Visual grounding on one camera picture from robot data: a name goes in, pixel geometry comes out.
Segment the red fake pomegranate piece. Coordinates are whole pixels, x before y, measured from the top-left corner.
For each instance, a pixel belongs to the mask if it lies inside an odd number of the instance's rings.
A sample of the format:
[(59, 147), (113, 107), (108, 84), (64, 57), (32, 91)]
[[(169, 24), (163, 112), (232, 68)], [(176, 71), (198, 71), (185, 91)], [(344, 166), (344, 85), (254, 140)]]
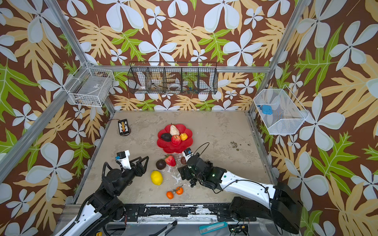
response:
[(182, 140), (181, 140), (181, 137), (179, 135), (173, 135), (171, 137), (171, 144), (175, 147), (180, 145), (181, 141)]

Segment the dark fake avocado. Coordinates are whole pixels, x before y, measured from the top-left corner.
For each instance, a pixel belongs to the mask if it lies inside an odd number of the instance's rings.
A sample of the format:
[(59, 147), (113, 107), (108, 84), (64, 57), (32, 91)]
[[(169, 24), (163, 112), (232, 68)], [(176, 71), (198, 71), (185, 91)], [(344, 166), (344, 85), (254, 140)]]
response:
[(172, 135), (170, 133), (163, 133), (160, 138), (165, 142), (171, 142)]

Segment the brown fake fig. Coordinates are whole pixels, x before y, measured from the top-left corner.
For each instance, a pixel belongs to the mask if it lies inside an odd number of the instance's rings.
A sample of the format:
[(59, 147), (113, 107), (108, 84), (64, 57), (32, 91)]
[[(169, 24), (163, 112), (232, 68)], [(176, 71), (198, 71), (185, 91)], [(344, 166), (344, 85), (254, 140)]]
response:
[(185, 157), (181, 157), (180, 161), (181, 161), (181, 163), (182, 163), (183, 165), (186, 165), (186, 164), (187, 164), (187, 160), (186, 160)]

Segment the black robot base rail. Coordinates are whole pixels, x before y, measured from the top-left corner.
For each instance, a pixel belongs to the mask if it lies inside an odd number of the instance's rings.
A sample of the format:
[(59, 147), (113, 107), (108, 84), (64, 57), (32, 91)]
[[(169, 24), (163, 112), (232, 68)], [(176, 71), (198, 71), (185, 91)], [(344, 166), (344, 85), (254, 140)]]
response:
[(229, 203), (207, 204), (125, 204), (127, 222), (167, 221), (186, 222), (233, 221)]

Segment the aluminium corner frame post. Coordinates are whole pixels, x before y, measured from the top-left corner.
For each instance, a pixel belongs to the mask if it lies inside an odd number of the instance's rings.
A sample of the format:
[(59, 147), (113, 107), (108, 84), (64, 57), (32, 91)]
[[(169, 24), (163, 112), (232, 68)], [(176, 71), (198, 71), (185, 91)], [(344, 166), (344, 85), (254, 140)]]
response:
[[(53, 12), (53, 15), (56, 17), (59, 25), (60, 25), (60, 28), (62, 30), (62, 32), (64, 33), (64, 35), (66, 36), (66, 39), (68, 41), (68, 43), (71, 45), (72, 47), (72, 50), (73, 52), (75, 53), (75, 55), (78, 57), (78, 60), (80, 62), (80, 65), (78, 66), (78, 68), (81, 66), (81, 64), (83, 63), (88, 63), (89, 65), (94, 65), (96, 66), (95, 64), (93, 64), (86, 56), (84, 50), (82, 49), (81, 47), (81, 44), (79, 43), (78, 39), (76, 38), (75, 34), (74, 34), (74, 31), (72, 29), (72, 27), (69, 25), (68, 23), (68, 20), (65, 18), (65, 16), (63, 15), (63, 12), (61, 10), (61, 8), (59, 7), (59, 4), (57, 1), (46, 1), (46, 4), (48, 6), (48, 8), (50, 10), (52, 10)], [(114, 109), (114, 106), (113, 104), (111, 103), (110, 101), (110, 98), (108, 96), (108, 98), (106, 99), (105, 103), (104, 103), (104, 106), (107, 108), (107, 110), (111, 113), (111, 114), (114, 114), (115, 113), (115, 109)]]

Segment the blue object in basket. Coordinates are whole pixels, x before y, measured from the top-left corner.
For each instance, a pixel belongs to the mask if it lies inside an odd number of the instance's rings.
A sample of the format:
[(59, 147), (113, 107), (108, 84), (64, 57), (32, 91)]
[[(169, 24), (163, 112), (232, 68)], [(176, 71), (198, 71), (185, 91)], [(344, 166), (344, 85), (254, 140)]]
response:
[(262, 113), (265, 114), (265, 115), (272, 115), (273, 114), (273, 110), (272, 110), (272, 107), (270, 105), (261, 105), (259, 108), (262, 111)]

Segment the dark purple passion fruit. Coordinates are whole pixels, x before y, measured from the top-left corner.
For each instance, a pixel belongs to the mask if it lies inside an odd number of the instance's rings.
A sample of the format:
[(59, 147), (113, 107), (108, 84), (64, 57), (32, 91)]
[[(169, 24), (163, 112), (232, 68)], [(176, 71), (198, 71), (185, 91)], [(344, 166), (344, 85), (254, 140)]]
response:
[(156, 162), (156, 168), (158, 170), (163, 170), (166, 167), (166, 162), (164, 159), (160, 159)]

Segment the small orange-yellow fruit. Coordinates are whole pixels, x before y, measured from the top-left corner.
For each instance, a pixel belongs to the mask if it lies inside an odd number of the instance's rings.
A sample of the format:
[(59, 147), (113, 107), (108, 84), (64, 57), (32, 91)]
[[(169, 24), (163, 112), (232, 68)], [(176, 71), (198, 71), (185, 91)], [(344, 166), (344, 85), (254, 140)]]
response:
[(185, 140), (187, 140), (187, 139), (188, 139), (188, 135), (187, 135), (187, 133), (181, 133), (181, 134), (180, 134), (180, 139), (181, 139), (181, 141), (185, 141)]

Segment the orange mandarin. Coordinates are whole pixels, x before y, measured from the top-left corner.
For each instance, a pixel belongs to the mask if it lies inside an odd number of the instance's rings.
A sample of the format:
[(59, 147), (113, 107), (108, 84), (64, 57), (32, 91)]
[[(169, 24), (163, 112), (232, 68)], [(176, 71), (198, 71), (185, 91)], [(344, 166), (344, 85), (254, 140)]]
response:
[(182, 187), (177, 187), (176, 190), (175, 190), (175, 193), (177, 195), (182, 195), (184, 193), (184, 190)]
[(173, 198), (174, 198), (174, 194), (173, 194), (173, 192), (171, 192), (171, 191), (168, 191), (168, 192), (166, 193), (166, 196), (167, 196), (168, 199), (173, 199)]

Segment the white mesh basket right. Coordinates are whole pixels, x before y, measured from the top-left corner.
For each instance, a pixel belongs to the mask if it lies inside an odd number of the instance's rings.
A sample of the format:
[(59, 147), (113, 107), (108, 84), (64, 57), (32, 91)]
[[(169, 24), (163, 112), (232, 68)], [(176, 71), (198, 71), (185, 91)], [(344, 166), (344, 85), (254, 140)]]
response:
[[(254, 103), (270, 135), (294, 135), (310, 115), (288, 86), (263, 89), (255, 96)], [(270, 105), (273, 114), (263, 114), (261, 105)]]

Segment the red fake strawberry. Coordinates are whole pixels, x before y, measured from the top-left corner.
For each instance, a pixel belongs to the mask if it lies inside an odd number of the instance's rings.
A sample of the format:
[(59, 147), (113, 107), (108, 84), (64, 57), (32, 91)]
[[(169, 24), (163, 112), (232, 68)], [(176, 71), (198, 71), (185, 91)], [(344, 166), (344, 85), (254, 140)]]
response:
[(164, 161), (168, 166), (171, 166), (171, 167), (176, 166), (176, 160), (175, 160), (175, 157), (172, 154), (166, 155)]

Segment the cream fake garlic bulb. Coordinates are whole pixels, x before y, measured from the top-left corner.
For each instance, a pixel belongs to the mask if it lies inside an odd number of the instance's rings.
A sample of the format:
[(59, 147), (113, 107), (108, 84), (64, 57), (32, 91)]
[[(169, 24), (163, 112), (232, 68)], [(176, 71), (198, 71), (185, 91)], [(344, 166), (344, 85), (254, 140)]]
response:
[(171, 125), (170, 126), (170, 135), (171, 136), (179, 136), (180, 135), (180, 131), (178, 130), (178, 128), (175, 126), (175, 125)]

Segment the black fake grape bunch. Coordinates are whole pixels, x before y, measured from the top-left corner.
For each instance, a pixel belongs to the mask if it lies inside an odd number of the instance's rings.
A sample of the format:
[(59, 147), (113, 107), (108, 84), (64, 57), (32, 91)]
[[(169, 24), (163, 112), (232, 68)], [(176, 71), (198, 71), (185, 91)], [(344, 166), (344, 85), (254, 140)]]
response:
[(196, 186), (197, 184), (197, 179), (196, 178), (193, 178), (190, 180), (190, 187), (193, 188), (194, 186)]

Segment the yellow fake lemon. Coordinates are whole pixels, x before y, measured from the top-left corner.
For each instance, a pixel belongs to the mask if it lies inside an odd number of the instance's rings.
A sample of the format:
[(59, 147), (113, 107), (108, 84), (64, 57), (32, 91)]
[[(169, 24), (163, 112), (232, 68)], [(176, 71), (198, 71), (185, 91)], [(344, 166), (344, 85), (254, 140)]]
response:
[(161, 185), (163, 183), (163, 176), (159, 171), (152, 171), (151, 181), (155, 185)]

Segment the orange mandarin right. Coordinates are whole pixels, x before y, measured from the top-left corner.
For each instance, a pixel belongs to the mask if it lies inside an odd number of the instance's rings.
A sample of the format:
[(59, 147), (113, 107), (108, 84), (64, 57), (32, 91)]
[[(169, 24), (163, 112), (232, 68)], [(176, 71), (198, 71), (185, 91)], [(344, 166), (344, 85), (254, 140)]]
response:
[(177, 187), (176, 190), (175, 190), (175, 193), (177, 195), (182, 195), (184, 193), (184, 190), (182, 187)]

